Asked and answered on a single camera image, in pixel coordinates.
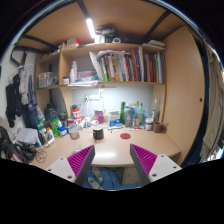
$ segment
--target cable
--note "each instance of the cable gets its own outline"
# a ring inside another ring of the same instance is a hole
[[[35,159],[38,163],[44,163],[46,157],[47,157],[47,153],[44,151],[44,149],[37,150]]]
[[[112,189],[112,190],[114,190],[114,183],[113,183],[113,181],[112,181],[111,175],[110,175],[110,180],[111,180],[111,183],[112,183],[112,185],[113,185],[113,189]]]

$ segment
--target mug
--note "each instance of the mug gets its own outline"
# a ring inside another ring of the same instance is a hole
[[[160,121],[154,121],[153,123],[153,131],[155,133],[166,133],[166,126]]]
[[[95,140],[101,140],[104,138],[103,134],[103,127],[100,125],[97,125],[93,128],[93,138]]]

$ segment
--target white bottle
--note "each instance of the white bottle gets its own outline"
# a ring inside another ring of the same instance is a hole
[[[75,82],[75,74],[74,74],[73,69],[71,69],[71,72],[70,72],[70,83],[73,83],[73,82]]]
[[[76,61],[73,61],[73,63],[72,63],[72,69],[74,71],[75,80],[76,80],[78,78],[77,77],[77,63],[76,63]]]

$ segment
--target desk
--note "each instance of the desk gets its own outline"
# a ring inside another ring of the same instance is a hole
[[[121,139],[122,133],[129,133],[131,138]],[[72,155],[76,146],[81,146],[83,149],[95,145],[95,157],[91,166],[133,167],[135,169],[130,155],[130,144],[143,147],[156,155],[166,154],[170,158],[180,154],[179,148],[163,133],[146,130],[129,131],[128,128],[114,129],[111,133],[107,128],[104,128],[104,139],[94,140],[93,130],[90,127],[80,131],[80,138],[77,140],[70,139],[69,135],[56,137],[55,142],[50,147],[44,147],[47,152],[45,162],[38,163],[34,159],[31,163],[41,169],[46,169],[59,157]]]

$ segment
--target wooden panel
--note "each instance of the wooden panel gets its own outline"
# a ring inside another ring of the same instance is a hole
[[[29,40],[26,38],[22,38],[21,41],[18,43],[19,46],[25,46],[25,47],[32,47],[36,48],[42,51],[54,51],[51,47],[46,46],[45,44],[39,43],[34,40]]]
[[[95,28],[114,26],[118,37],[141,41],[165,9],[140,0],[84,0]]]
[[[142,45],[137,44],[125,44],[125,43],[110,43],[110,44],[88,44],[81,48],[66,49],[63,51],[63,55],[74,58],[89,55],[89,52],[98,53],[99,51],[113,50],[113,51],[126,51],[131,52],[137,50]],[[154,54],[158,51],[158,48],[151,46],[142,46],[144,53]]]
[[[63,54],[65,48],[65,43],[62,43],[60,58],[59,58],[59,85],[63,83],[63,77],[69,77],[70,71],[72,69],[72,57],[68,57]]]
[[[152,94],[152,102],[154,104],[155,98],[159,99],[160,102],[160,115],[159,120],[162,121],[163,113],[164,113],[164,103],[165,103],[165,86],[163,85],[154,85],[153,86],[153,94]]]
[[[73,37],[79,38],[82,44],[94,41],[90,37],[86,19],[77,3],[50,14],[35,25],[27,35],[56,46]]]
[[[168,123],[167,135],[181,150],[183,161],[202,118],[204,71],[198,48],[187,27],[169,35],[165,43],[167,94],[164,123]]]
[[[183,26],[187,26],[187,23],[185,23],[182,19],[178,18],[174,14],[170,14],[152,32],[150,40],[162,41],[165,37]]]
[[[72,89],[71,88],[63,88],[60,87],[61,94],[64,100],[64,105],[67,111],[67,116],[71,117],[71,109],[70,106],[73,104],[73,99],[72,99]]]

